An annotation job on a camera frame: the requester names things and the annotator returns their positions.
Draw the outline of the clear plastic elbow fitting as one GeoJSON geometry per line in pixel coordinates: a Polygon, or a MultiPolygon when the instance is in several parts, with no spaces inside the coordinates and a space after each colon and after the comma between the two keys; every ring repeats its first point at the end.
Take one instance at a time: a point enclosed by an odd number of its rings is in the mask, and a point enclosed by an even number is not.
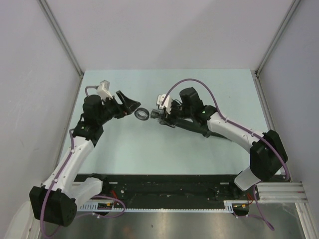
{"type": "Polygon", "coordinates": [[[135,117],[141,121],[147,121],[150,118],[150,112],[145,108],[137,108],[134,112],[135,117]]]}

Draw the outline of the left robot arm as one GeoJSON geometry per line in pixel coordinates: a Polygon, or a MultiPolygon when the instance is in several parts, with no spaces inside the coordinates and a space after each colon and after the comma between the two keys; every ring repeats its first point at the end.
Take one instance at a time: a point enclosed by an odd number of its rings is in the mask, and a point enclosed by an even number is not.
{"type": "Polygon", "coordinates": [[[71,145],[55,170],[41,186],[34,186],[29,198],[34,217],[59,226],[69,226],[79,207],[97,196],[109,196],[110,186],[102,179],[89,177],[77,188],[72,185],[88,155],[93,151],[102,136],[103,125],[112,119],[129,116],[141,105],[140,102],[116,92],[117,100],[107,94],[98,93],[86,96],[82,105],[83,113],[74,129],[71,129],[71,145]]]}

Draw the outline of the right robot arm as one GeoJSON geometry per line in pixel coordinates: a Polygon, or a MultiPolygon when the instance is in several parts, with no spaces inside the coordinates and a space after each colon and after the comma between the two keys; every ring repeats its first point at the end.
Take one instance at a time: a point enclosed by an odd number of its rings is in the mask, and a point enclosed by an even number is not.
{"type": "Polygon", "coordinates": [[[271,179],[286,165],[287,153],[274,130],[254,131],[222,117],[216,107],[203,104],[193,87],[183,89],[179,96],[180,101],[169,95],[158,95],[157,109],[152,110],[151,117],[172,128],[228,139],[250,154],[248,168],[235,177],[235,184],[230,187],[234,199],[243,199],[251,186],[271,179]]]}

